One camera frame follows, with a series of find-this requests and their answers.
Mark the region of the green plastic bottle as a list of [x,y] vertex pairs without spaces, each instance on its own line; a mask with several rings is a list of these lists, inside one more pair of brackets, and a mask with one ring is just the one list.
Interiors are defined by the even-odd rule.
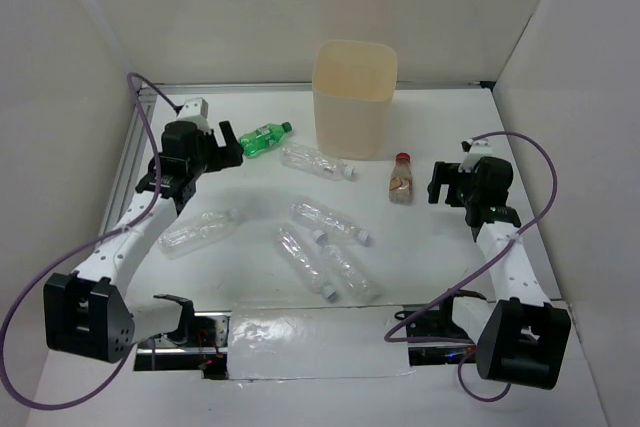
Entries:
[[242,135],[239,142],[245,156],[251,158],[271,150],[291,132],[292,126],[289,122],[268,123]]

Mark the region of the red cap labelled bottle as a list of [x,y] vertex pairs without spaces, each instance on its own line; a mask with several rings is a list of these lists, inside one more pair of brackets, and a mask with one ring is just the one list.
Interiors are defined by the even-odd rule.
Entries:
[[389,200],[401,205],[409,205],[413,202],[413,175],[408,153],[401,152],[395,157],[389,182]]

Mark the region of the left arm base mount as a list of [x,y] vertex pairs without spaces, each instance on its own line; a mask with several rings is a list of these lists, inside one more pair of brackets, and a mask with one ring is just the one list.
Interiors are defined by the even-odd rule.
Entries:
[[230,320],[230,312],[196,312],[186,340],[171,340],[168,335],[162,335],[140,344],[133,370],[142,373],[191,372],[207,380],[227,380]]

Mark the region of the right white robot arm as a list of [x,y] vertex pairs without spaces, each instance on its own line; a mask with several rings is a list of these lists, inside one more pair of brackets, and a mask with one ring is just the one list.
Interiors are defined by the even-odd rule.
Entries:
[[513,168],[492,156],[462,163],[439,161],[428,185],[428,201],[437,203],[443,187],[451,207],[465,210],[465,222],[491,267],[496,302],[456,296],[440,310],[436,326],[448,339],[465,332],[476,345],[476,367],[485,380],[551,390],[555,387],[571,321],[551,304],[533,271],[518,232],[521,222],[508,206]]

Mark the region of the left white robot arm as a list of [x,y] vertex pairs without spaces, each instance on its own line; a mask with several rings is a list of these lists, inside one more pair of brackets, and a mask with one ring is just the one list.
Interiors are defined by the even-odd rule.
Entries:
[[52,274],[43,288],[50,349],[115,363],[126,350],[164,336],[176,346],[196,337],[192,301],[155,294],[126,302],[134,274],[161,234],[180,216],[207,173],[238,167],[243,149],[228,121],[215,130],[190,120],[165,125],[147,173],[140,179],[114,235],[92,242],[93,253],[71,273]]

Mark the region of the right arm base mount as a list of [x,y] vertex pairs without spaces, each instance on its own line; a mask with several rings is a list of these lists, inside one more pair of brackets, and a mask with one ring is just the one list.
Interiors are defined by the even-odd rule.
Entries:
[[436,338],[408,346],[410,366],[456,364],[475,350],[466,332],[453,322],[452,313],[453,300],[448,299],[404,327],[408,338]]

